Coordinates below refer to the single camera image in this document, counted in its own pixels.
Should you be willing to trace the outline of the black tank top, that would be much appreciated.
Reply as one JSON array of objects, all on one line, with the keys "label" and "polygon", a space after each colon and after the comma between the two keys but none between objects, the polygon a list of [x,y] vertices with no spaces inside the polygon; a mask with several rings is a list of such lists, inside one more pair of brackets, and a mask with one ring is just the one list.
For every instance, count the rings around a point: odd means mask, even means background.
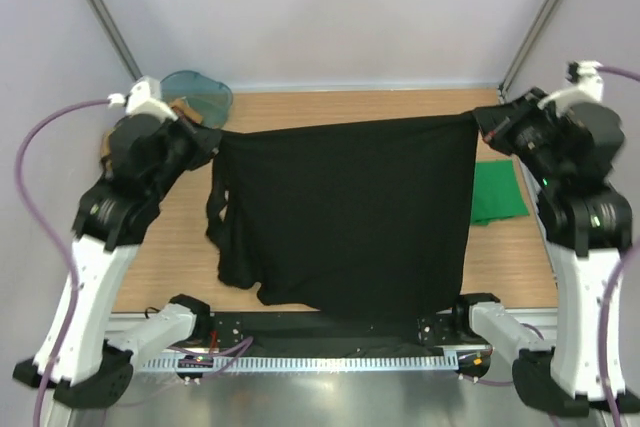
[{"label": "black tank top", "polygon": [[470,113],[224,133],[207,202],[219,280],[338,318],[450,308],[477,137]]}]

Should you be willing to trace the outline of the green tank top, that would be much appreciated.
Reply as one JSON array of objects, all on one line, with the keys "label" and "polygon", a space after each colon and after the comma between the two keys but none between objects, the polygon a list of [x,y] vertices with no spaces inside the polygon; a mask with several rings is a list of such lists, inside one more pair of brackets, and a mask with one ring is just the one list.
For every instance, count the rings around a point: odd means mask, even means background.
[{"label": "green tank top", "polygon": [[529,215],[511,160],[477,162],[471,224],[486,226],[495,221]]}]

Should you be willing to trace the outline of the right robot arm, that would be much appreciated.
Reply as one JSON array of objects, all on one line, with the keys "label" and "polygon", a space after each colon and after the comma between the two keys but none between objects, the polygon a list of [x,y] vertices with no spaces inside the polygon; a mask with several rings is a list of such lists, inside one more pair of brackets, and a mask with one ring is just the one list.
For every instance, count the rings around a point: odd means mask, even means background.
[{"label": "right robot arm", "polygon": [[473,112],[484,142],[516,156],[538,184],[536,208],[558,291],[556,337],[539,338],[490,294],[458,298],[459,341],[486,340],[510,364],[520,400],[557,417],[593,410],[614,420],[639,410],[619,358],[624,262],[635,251],[629,202],[608,182],[625,137],[596,94],[532,89]]}]

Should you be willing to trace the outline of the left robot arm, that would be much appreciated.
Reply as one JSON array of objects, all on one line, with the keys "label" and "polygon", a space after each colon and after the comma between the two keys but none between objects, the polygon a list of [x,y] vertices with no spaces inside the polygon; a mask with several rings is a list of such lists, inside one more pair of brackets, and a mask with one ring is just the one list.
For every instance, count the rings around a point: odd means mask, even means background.
[{"label": "left robot arm", "polygon": [[204,345],[210,307],[179,294],[150,319],[112,338],[106,328],[125,273],[160,204],[186,171],[207,164],[221,139],[217,129],[184,117],[127,116],[107,136],[99,180],[85,192],[66,258],[73,268],[51,329],[38,353],[16,364],[15,380],[53,392],[71,409],[107,409],[133,374],[164,349]]}]

